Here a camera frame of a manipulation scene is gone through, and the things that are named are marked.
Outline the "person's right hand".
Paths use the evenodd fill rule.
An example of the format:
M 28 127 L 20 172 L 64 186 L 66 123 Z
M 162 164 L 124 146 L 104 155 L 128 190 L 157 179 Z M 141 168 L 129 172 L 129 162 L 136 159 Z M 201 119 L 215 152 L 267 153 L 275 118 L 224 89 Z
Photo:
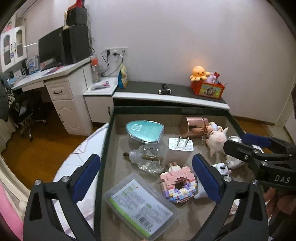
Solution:
M 295 209 L 295 195 L 279 197 L 275 188 L 269 188 L 267 192 L 264 193 L 263 197 L 266 203 L 268 219 L 270 219 L 277 210 L 291 215 Z

